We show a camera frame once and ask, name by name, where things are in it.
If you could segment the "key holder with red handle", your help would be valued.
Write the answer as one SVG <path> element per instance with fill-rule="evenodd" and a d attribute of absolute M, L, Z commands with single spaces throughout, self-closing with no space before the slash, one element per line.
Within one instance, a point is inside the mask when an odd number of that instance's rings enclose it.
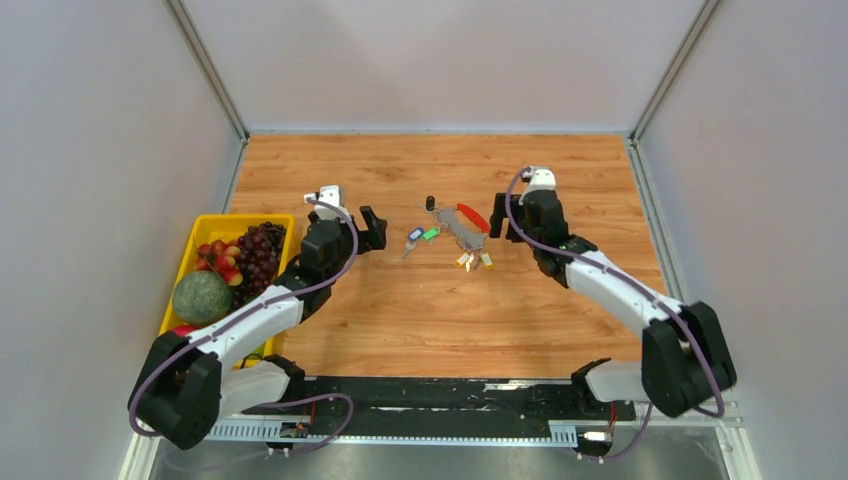
<path fill-rule="evenodd" d="M 430 215 L 433 221 L 446 231 L 465 252 L 479 254 L 485 249 L 487 233 L 466 226 L 462 219 L 465 217 L 459 210 L 459 205 L 435 207 Z"/>

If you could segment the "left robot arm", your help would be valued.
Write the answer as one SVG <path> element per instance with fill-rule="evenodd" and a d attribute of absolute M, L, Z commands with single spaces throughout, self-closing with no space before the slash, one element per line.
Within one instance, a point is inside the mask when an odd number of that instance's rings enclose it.
<path fill-rule="evenodd" d="M 243 369 L 237 362 L 315 314 L 358 255 L 387 246 L 388 222 L 371 207 L 360 209 L 364 230 L 339 207 L 315 207 L 329 217 L 310 213 L 299 254 L 263 292 L 208 327 L 186 336 L 168 331 L 152 343 L 128 400 L 137 434 L 188 450 L 233 414 L 269 404 L 292 414 L 304 405 L 303 371 L 293 362 L 279 355 Z"/>

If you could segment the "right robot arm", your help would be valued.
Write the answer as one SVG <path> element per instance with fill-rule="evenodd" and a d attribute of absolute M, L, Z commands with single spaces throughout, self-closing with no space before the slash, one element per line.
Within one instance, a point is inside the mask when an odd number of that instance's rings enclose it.
<path fill-rule="evenodd" d="M 635 400 L 671 418 L 690 410 L 724 416 L 722 394 L 737 374 L 711 306 L 665 296 L 618 268 L 597 245 L 570 232 L 552 190 L 496 194 L 490 223 L 491 237 L 527 243 L 543 274 L 600 305 L 641 340 L 636 363 L 606 359 L 580 369 L 585 380 L 570 392 L 577 413 L 592 418 L 611 401 Z"/>

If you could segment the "blue tagged key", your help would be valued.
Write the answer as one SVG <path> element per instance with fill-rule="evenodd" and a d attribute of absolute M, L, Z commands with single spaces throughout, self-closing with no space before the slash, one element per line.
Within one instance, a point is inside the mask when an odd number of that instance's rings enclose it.
<path fill-rule="evenodd" d="M 402 258 L 406 259 L 409 254 L 416 248 L 418 240 L 425 233 L 422 227 L 416 227 L 407 235 L 406 244 L 402 253 Z"/>

